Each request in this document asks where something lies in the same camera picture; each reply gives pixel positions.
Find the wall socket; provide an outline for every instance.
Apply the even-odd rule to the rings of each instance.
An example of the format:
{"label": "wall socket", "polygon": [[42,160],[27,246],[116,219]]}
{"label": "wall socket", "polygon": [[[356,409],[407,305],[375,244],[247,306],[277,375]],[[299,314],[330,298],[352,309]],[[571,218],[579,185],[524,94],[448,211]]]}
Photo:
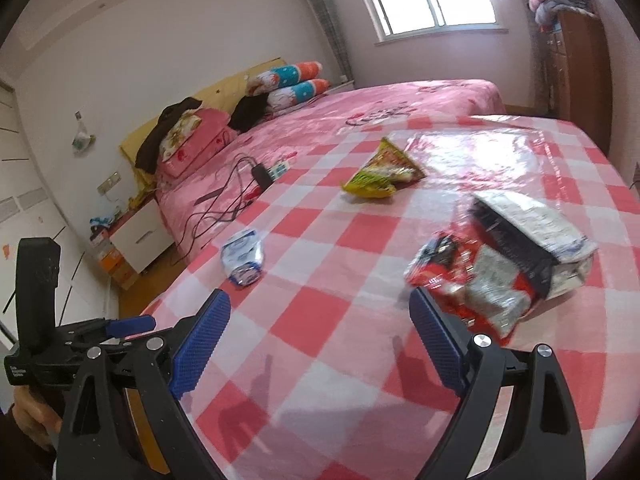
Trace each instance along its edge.
{"label": "wall socket", "polygon": [[100,186],[98,186],[98,193],[104,195],[120,181],[120,174],[116,171],[107,180],[105,180]]}

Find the dark clothing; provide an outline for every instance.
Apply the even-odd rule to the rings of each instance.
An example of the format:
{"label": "dark clothing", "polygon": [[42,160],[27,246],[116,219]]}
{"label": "dark clothing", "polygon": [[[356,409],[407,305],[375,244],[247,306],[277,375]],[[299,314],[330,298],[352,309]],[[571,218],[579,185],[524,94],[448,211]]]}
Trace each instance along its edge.
{"label": "dark clothing", "polygon": [[15,423],[12,410],[0,413],[0,478],[2,480],[50,480],[56,453],[43,450]]}
{"label": "dark clothing", "polygon": [[154,174],[158,167],[158,155],[160,153],[160,143],[180,120],[180,117],[187,110],[199,108],[202,101],[198,101],[193,97],[187,97],[182,102],[168,106],[160,114],[158,124],[154,126],[151,133],[146,136],[145,141],[136,153],[136,168]]}
{"label": "dark clothing", "polygon": [[240,133],[247,133],[258,121],[264,117],[267,109],[269,94],[260,94],[253,97],[243,97],[236,106],[229,127]]}

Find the pink pillow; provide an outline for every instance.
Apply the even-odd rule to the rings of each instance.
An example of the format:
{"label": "pink pillow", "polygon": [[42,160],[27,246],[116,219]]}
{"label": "pink pillow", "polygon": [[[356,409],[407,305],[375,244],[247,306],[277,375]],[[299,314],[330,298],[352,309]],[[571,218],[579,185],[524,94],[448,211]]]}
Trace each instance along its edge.
{"label": "pink pillow", "polygon": [[229,114],[215,108],[201,108],[195,115],[202,119],[200,126],[167,161],[158,161],[158,170],[167,176],[178,178],[190,168],[196,171],[211,157],[228,146],[238,133],[226,124]]}

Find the wooden cabinet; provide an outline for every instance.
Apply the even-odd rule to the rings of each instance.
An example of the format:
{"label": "wooden cabinet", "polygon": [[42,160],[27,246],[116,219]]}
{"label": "wooden cabinet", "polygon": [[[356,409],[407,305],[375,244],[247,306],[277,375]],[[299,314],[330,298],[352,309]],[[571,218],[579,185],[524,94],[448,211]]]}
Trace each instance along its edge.
{"label": "wooden cabinet", "polygon": [[602,22],[577,12],[560,12],[545,43],[551,115],[576,124],[607,155],[612,89]]}

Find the metal screw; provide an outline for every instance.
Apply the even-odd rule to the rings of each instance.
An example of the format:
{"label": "metal screw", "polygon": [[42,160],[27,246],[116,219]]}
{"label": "metal screw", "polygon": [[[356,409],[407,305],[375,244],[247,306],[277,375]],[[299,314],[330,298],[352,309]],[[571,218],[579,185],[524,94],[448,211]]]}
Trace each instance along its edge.
{"label": "metal screw", "polygon": [[542,357],[551,357],[551,354],[554,351],[551,349],[551,346],[549,345],[539,345],[538,346],[538,353],[540,355],[542,355]]}
{"label": "metal screw", "polygon": [[149,350],[159,350],[164,345],[164,341],[162,341],[161,337],[152,337],[149,341],[146,342],[146,347]]}
{"label": "metal screw", "polygon": [[478,334],[474,337],[474,343],[480,348],[487,348],[491,344],[491,338],[484,334]]}
{"label": "metal screw", "polygon": [[91,348],[89,348],[86,351],[86,356],[89,359],[96,359],[96,358],[100,357],[101,353],[102,353],[102,350],[100,349],[99,346],[92,346]]}

